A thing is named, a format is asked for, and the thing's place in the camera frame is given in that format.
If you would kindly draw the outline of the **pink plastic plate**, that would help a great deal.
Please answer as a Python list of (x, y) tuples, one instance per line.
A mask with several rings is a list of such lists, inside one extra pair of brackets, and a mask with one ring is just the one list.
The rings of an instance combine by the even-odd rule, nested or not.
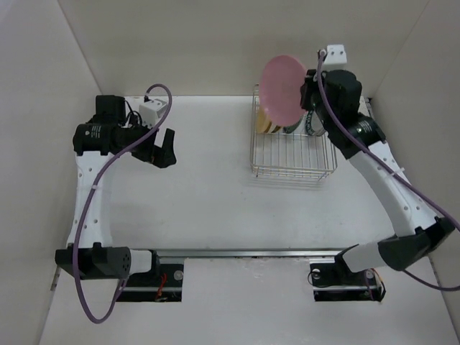
[(303, 116), (300, 87), (305, 75), (304, 65), (291, 55), (278, 55), (264, 66), (259, 80), (259, 104), (273, 124), (289, 127)]

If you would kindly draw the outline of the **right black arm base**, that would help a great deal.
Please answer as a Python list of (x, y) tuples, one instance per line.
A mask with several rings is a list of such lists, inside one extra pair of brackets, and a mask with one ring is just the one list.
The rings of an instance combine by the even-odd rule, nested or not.
[(316, 302), (372, 301), (381, 303), (387, 289), (374, 269), (342, 272), (334, 262), (310, 262), (307, 280)]

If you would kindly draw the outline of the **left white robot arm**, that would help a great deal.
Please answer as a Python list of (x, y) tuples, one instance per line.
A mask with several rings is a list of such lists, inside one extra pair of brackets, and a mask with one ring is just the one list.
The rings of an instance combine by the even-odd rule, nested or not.
[(96, 114), (77, 126), (73, 149), (78, 170), (74, 220), (64, 249), (55, 262), (81, 280), (125, 280), (135, 275), (153, 285), (161, 275), (152, 249), (115, 247), (110, 229), (110, 205), (114, 162), (130, 154), (140, 162), (160, 169), (177, 160), (175, 132), (167, 129), (160, 146), (157, 130), (170, 110), (170, 102), (144, 97), (138, 110), (129, 109), (122, 96), (96, 97)]

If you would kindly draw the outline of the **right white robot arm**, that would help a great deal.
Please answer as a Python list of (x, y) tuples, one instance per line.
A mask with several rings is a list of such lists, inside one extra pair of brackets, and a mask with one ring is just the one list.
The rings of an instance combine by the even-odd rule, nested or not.
[(300, 88), (301, 108), (316, 113), (331, 143), (373, 190), (394, 231), (337, 254), (333, 276), (340, 285), (376, 267), (406, 272), (459, 229), (458, 221), (409, 183), (377, 122), (359, 110), (361, 92), (347, 70), (308, 70)]

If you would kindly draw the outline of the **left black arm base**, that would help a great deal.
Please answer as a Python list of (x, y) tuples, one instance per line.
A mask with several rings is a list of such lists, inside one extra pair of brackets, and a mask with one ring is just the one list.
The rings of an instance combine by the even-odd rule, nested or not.
[(117, 298), (117, 303), (175, 303), (182, 301), (184, 259), (155, 256), (148, 272), (135, 273)]

